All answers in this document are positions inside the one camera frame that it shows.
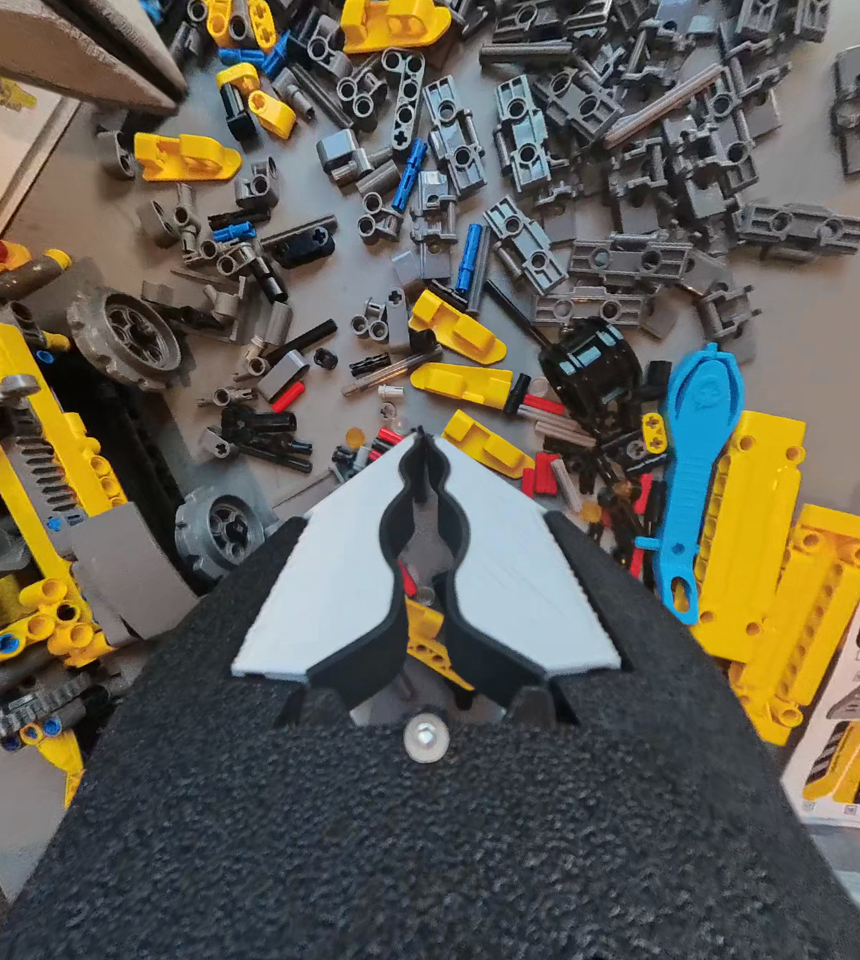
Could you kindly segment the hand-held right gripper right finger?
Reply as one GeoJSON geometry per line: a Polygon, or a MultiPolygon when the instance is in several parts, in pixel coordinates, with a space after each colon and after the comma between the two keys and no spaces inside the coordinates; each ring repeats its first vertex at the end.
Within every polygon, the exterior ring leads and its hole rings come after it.
{"type": "Polygon", "coordinates": [[[430,438],[446,644],[470,682],[551,682],[620,670],[620,653],[561,547],[575,529],[445,439],[430,438]]]}

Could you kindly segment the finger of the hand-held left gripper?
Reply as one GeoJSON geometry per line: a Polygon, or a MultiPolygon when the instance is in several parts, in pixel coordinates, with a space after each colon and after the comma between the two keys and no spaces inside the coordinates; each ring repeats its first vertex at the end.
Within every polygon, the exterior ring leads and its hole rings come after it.
{"type": "Polygon", "coordinates": [[[0,1],[0,75],[169,115],[187,83],[137,1],[0,1]]]}

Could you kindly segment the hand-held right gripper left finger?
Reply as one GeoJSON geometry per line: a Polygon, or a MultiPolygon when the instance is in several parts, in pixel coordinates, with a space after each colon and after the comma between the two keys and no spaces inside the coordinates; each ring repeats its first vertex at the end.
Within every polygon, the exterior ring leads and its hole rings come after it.
{"type": "Polygon", "coordinates": [[[304,516],[232,662],[236,677],[387,685],[407,656],[399,558],[424,498],[426,436],[410,434],[304,516]]]}

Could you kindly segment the yellow grey toy brick vehicle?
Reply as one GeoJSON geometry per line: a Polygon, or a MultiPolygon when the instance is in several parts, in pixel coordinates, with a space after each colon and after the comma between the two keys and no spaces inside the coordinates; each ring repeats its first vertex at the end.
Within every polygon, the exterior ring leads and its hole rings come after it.
{"type": "MultiPolygon", "coordinates": [[[[71,265],[52,249],[31,258],[0,240],[0,280],[50,281],[71,265]]],[[[38,358],[69,341],[39,330],[18,299],[0,318],[0,745],[32,747],[64,774],[68,807],[84,773],[75,726],[104,657],[170,629],[161,607],[136,609],[137,589],[176,594],[176,618],[196,596],[152,538],[112,465],[77,414],[65,413],[38,358]]]]}

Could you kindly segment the pile of brick parts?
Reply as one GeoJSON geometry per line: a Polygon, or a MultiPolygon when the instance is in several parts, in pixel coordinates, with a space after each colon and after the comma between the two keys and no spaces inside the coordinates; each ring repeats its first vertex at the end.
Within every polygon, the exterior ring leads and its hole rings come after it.
{"type": "MultiPolygon", "coordinates": [[[[637,546],[660,522],[670,456],[662,407],[674,368],[715,343],[738,364],[754,354],[757,311],[725,253],[810,262],[848,256],[860,219],[818,205],[741,195],[758,180],[755,142],[777,116],[777,62],[751,78],[745,60],[779,53],[776,2],[745,2],[721,28],[723,60],[703,88],[684,93],[678,64],[692,42],[656,2],[614,2],[615,32],[592,67],[555,65],[566,20],[552,2],[521,2],[497,22],[481,65],[509,68],[494,88],[493,143],[511,194],[467,225],[459,270],[457,206],[486,185],[485,148],[454,78],[426,80],[421,52],[389,47],[377,68],[339,79],[335,107],[375,121],[392,78],[398,102],[382,164],[341,129],[318,143],[336,183],[362,194],[364,244],[395,242],[410,202],[414,250],[392,259],[396,284],[352,318],[354,334],[383,352],[351,366],[347,395],[412,389],[460,403],[442,438],[537,500],[565,501],[594,536],[611,530],[615,559],[653,575],[637,546]],[[654,318],[676,289],[699,317],[701,345],[643,363],[631,338],[662,342],[674,323],[654,318]],[[543,346],[587,321],[615,327],[642,370],[639,426],[590,434],[569,414],[538,363],[543,346]]],[[[860,602],[860,517],[815,506],[790,520],[804,450],[800,421],[746,408],[715,463],[695,574],[700,617],[689,627],[728,680],[760,737],[786,743],[804,719],[860,602]]]]}

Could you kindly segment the grey desk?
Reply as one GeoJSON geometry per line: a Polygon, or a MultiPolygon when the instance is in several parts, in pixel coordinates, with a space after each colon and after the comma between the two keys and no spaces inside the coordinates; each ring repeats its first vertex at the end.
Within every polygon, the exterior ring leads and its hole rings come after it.
{"type": "MultiPolygon", "coordinates": [[[[508,69],[482,69],[478,49],[491,39],[486,24],[470,40],[453,43],[439,73],[452,75],[462,101],[473,113],[484,142],[487,184],[459,205],[459,262],[469,223],[504,196],[511,184],[500,175],[492,132],[496,84],[508,69]]],[[[792,71],[774,88],[782,125],[757,141],[759,183],[744,197],[771,203],[806,202],[860,217],[860,176],[845,177],[830,128],[834,98],[833,62],[838,52],[860,44],[860,2],[831,2],[824,42],[803,42],[792,53],[792,71]]],[[[213,75],[216,66],[197,66],[187,80],[189,94],[178,115],[160,124],[161,134],[193,134],[234,145],[223,120],[213,75]]],[[[147,198],[172,196],[172,187],[138,177],[119,182],[97,162],[93,107],[82,104],[54,147],[9,224],[12,237],[37,251],[56,247],[74,258],[74,267],[51,292],[29,300],[40,325],[64,326],[62,308],[88,282],[139,294],[143,279],[171,285],[180,304],[198,303],[198,284],[172,275],[174,251],[154,246],[139,228],[136,208],[147,198]]],[[[340,366],[327,373],[313,366],[307,392],[295,404],[297,436],[314,445],[314,472],[325,470],[334,446],[351,426],[371,436],[379,423],[373,395],[344,401],[351,358],[371,352],[346,329],[371,296],[396,282],[390,257],[412,248],[409,217],[398,245],[364,246],[356,230],[362,205],[356,191],[345,194],[320,169],[316,140],[335,129],[317,113],[316,123],[298,121],[289,141],[261,134],[255,151],[276,162],[281,202],[269,231],[280,231],[318,215],[339,218],[336,252],[328,259],[286,274],[293,304],[292,333],[333,318],[339,325],[329,347],[340,366]]],[[[760,260],[755,249],[736,251],[732,269],[740,286],[754,290],[757,356],[744,367],[748,408],[807,422],[807,459],[797,505],[817,504],[860,514],[860,250],[853,256],[820,258],[809,264],[760,260]]],[[[646,364],[652,357],[674,359],[701,345],[699,317],[690,298],[672,289],[659,295],[658,323],[675,324],[662,342],[647,333],[631,338],[646,364]]],[[[210,409],[196,400],[228,383],[240,350],[229,344],[187,338],[188,372],[178,386],[148,398],[148,432],[158,442],[183,493],[202,484],[226,486],[245,498],[271,504],[301,478],[266,462],[240,458],[210,463],[197,459],[198,437],[212,422],[210,409]]],[[[31,876],[62,818],[63,777],[36,750],[8,756],[0,749],[0,887],[12,904],[31,876]]]]}

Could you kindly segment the black rubber tyre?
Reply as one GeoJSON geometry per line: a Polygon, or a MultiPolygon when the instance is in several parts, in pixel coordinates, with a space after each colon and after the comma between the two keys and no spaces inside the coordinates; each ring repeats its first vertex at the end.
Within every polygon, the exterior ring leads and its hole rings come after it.
{"type": "Polygon", "coordinates": [[[614,326],[588,320],[544,345],[538,363],[571,417],[590,434],[639,426],[642,370],[614,326]]]}

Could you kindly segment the blue brick separator tool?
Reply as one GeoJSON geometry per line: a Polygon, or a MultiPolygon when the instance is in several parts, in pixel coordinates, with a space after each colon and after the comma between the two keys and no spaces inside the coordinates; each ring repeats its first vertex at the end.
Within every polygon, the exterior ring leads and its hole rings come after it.
{"type": "Polygon", "coordinates": [[[712,342],[673,370],[662,407],[671,445],[660,522],[637,546],[652,554],[660,600],[686,626],[700,617],[695,567],[715,463],[745,408],[745,384],[734,355],[712,342]]]}

